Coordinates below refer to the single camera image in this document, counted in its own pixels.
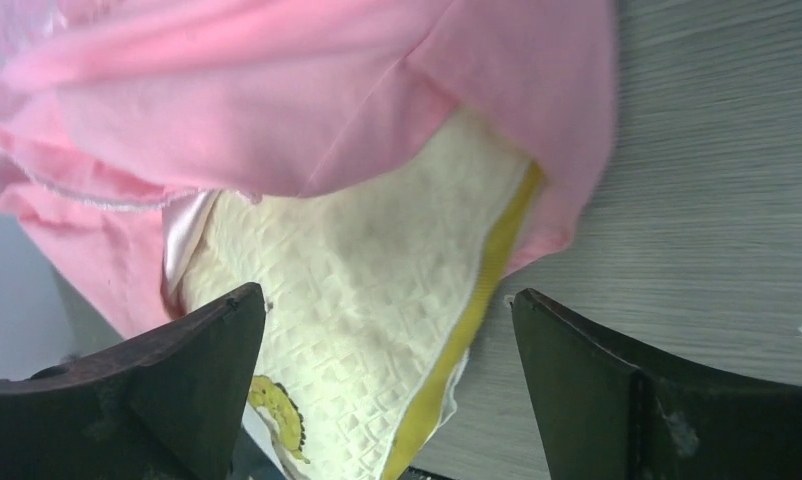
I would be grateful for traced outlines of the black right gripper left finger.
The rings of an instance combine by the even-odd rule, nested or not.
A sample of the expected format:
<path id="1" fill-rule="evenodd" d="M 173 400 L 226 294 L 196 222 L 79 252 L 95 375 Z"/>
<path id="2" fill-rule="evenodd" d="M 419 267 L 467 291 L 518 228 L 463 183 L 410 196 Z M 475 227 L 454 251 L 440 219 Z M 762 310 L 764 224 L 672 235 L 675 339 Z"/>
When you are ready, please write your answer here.
<path id="1" fill-rule="evenodd" d="M 0 479 L 224 479 L 265 326 L 245 284 L 25 380 L 0 380 Z"/>

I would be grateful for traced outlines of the pink floral pillowcase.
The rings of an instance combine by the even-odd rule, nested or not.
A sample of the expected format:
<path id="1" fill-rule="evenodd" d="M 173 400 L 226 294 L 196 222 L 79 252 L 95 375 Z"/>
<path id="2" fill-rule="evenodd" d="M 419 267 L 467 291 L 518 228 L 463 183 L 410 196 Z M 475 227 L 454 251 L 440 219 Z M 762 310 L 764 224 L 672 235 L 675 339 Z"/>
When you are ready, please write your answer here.
<path id="1" fill-rule="evenodd" d="M 612 1 L 0 1 L 0 212 L 132 337 L 219 191 L 329 194 L 458 106 L 546 184 L 508 271 L 565 249 L 611 156 Z"/>

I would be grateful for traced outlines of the white pillow with yellow trim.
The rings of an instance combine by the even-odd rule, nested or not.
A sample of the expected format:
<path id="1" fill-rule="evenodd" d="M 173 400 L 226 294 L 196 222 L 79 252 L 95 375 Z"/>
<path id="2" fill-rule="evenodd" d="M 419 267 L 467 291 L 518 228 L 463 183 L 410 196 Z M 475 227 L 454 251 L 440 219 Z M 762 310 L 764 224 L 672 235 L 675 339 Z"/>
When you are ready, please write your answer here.
<path id="1" fill-rule="evenodd" d="M 317 198 L 219 195 L 179 286 L 268 303 L 249 433 L 289 479 L 396 479 L 453 389 L 541 180 L 456 111 L 405 166 Z"/>

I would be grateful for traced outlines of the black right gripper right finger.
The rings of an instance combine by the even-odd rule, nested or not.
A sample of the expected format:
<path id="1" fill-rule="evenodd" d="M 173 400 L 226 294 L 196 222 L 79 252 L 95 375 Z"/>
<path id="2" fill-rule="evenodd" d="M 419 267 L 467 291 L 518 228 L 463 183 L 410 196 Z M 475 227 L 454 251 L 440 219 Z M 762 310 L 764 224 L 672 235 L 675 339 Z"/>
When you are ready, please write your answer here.
<path id="1" fill-rule="evenodd" d="M 802 386 L 712 368 L 532 289 L 511 304 L 555 479 L 802 479 Z"/>

